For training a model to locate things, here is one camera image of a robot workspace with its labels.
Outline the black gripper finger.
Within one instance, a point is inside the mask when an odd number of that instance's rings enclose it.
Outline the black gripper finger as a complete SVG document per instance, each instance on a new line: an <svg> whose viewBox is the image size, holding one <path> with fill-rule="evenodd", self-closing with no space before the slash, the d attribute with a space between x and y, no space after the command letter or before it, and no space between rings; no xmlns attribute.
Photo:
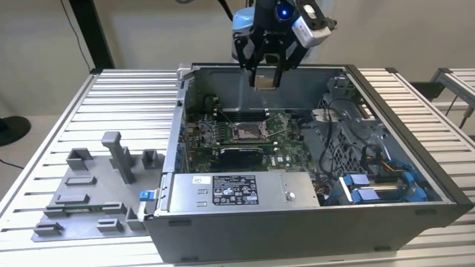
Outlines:
<svg viewBox="0 0 475 267"><path fill-rule="evenodd" d="M295 41L295 47L289 56L287 56L287 50L284 48L279 51L279 61L276 64L276 70L273 75L273 86L280 85L281 75L285 71L296 69L308 49L300 44L299 41Z"/></svg>
<svg viewBox="0 0 475 267"><path fill-rule="evenodd" d="M233 36L233 55L248 76L249 86L255 86L256 68L261 58L259 58L257 49L249 35L236 34Z"/></svg>

